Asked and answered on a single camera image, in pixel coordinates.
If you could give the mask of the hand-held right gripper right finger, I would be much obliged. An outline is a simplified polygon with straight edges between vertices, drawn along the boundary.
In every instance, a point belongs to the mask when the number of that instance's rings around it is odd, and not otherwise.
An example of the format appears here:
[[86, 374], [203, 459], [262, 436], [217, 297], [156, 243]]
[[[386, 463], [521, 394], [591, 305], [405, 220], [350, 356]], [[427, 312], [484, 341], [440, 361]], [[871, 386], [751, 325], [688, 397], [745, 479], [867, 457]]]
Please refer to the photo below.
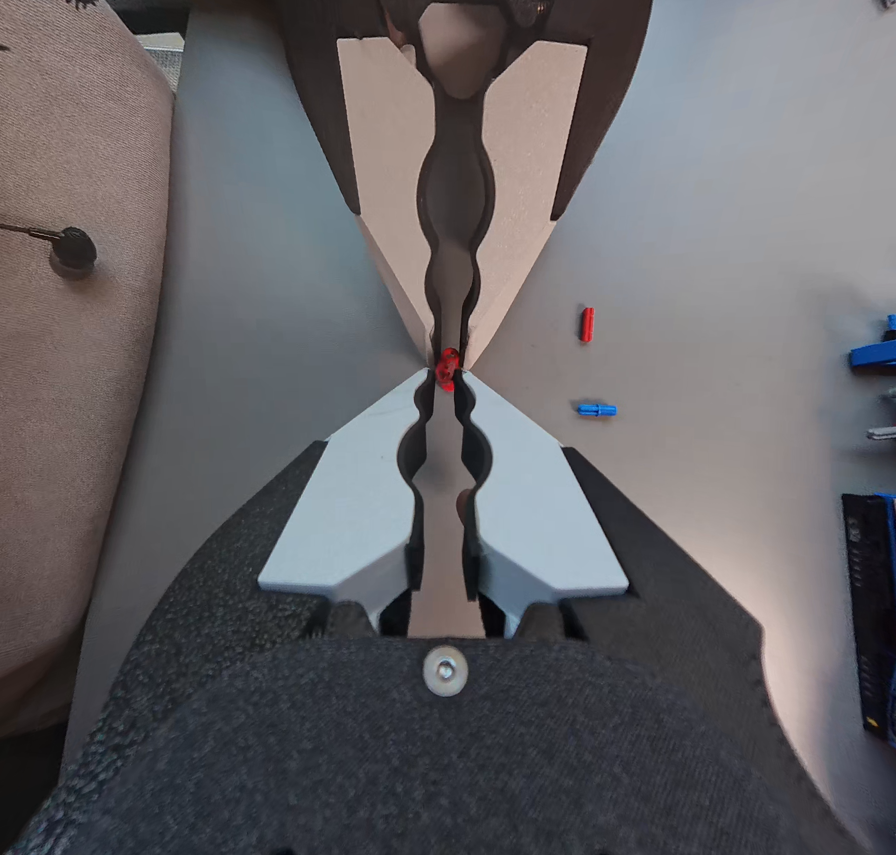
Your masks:
[[471, 372], [455, 377], [465, 589], [487, 637], [511, 638], [534, 604], [618, 596], [629, 579], [563, 445]]

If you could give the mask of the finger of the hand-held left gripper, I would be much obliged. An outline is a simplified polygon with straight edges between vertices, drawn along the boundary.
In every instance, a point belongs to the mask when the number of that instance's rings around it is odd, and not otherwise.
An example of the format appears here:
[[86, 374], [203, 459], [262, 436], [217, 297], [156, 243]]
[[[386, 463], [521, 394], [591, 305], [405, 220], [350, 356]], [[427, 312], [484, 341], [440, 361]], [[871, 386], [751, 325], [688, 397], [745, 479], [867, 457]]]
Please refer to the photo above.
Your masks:
[[434, 142], [434, 93], [412, 46], [387, 37], [338, 40], [360, 212], [357, 224], [414, 345], [433, 362], [426, 279], [432, 247], [419, 184]]
[[476, 248], [479, 293], [468, 320], [464, 366], [482, 356], [552, 234], [587, 47], [537, 41], [487, 88], [483, 146], [494, 208]]

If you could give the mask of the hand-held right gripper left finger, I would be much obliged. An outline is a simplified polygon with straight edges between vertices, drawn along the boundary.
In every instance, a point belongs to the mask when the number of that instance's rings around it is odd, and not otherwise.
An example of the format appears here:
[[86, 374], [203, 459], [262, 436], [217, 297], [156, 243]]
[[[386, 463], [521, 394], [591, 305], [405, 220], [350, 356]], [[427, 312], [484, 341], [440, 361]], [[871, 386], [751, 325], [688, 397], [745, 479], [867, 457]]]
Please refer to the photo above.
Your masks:
[[424, 565], [429, 370], [379, 398], [326, 440], [263, 566], [265, 592], [356, 603], [379, 632], [407, 629]]

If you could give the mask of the blue brick toy race car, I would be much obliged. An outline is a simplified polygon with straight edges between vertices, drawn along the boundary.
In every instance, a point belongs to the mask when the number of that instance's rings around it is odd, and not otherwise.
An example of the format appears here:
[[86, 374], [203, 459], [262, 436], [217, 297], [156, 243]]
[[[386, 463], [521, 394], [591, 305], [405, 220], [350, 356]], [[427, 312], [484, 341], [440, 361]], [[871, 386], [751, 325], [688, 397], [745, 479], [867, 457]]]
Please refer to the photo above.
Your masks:
[[894, 495], [841, 496], [862, 724], [895, 747]]

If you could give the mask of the blue brick beam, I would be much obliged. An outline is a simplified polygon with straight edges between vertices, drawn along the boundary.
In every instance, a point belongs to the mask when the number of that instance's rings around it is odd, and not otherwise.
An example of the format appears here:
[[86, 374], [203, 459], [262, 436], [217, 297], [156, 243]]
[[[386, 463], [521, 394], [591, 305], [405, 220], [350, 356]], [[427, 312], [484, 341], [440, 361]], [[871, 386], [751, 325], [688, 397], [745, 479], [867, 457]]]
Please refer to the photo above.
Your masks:
[[848, 365], [851, 369], [889, 371], [895, 370], [895, 314], [886, 318], [886, 329], [880, 342], [859, 346], [850, 351]]

